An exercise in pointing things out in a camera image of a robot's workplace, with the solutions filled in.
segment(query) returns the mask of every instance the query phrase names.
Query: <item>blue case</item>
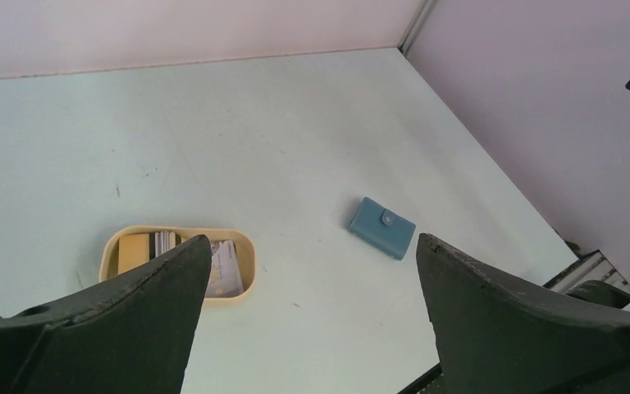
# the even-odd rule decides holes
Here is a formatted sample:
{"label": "blue case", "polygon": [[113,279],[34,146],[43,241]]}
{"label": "blue case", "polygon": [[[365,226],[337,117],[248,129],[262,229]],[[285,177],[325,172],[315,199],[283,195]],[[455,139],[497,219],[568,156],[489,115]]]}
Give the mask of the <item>blue case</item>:
{"label": "blue case", "polygon": [[407,253],[416,228],[368,197],[363,198],[349,223],[349,231],[398,260]]}

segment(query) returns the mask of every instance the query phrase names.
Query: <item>blue wallet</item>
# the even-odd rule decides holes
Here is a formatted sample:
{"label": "blue wallet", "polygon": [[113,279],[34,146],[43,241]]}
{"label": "blue wallet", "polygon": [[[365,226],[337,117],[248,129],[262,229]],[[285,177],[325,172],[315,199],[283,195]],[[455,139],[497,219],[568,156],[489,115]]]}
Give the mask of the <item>blue wallet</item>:
{"label": "blue wallet", "polygon": [[363,198],[349,223],[349,231],[398,260],[407,253],[416,228],[368,197]]}

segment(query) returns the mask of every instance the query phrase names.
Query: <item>wall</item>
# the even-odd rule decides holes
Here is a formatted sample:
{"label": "wall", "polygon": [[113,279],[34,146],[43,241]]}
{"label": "wall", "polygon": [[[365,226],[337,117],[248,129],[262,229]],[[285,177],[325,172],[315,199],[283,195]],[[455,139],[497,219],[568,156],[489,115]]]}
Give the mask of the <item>wall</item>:
{"label": "wall", "polygon": [[630,281],[630,1],[439,0],[409,59],[544,218]]}
{"label": "wall", "polygon": [[0,77],[396,46],[418,0],[0,0]]}

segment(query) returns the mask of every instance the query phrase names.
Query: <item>white table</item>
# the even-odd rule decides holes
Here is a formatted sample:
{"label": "white table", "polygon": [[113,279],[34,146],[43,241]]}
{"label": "white table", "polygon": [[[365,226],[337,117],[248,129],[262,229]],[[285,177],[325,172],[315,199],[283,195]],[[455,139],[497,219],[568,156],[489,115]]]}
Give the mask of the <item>white table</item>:
{"label": "white table", "polygon": [[235,227],[256,287],[202,312],[184,392],[397,392],[435,338],[416,237],[345,230],[365,195],[537,283],[575,260],[395,49],[0,80],[0,315],[93,285],[122,227]]}

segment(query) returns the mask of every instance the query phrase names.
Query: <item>plastic bin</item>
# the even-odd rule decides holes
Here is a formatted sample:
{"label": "plastic bin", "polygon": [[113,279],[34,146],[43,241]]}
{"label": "plastic bin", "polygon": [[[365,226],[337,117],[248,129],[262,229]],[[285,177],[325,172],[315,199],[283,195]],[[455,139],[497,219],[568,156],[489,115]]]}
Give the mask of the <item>plastic bin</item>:
{"label": "plastic bin", "polygon": [[117,261],[119,259],[119,239],[130,234],[144,234],[157,231],[174,231],[183,238],[191,238],[197,235],[205,235],[210,241],[228,241],[235,243],[235,256],[238,258],[238,269],[243,281],[243,293],[235,297],[204,299],[204,307],[230,306],[240,302],[253,288],[257,274],[254,245],[242,232],[224,228],[187,228],[187,227],[163,227],[163,226],[132,226],[117,232],[105,245],[103,261],[100,263],[98,280],[105,281],[117,275]]}

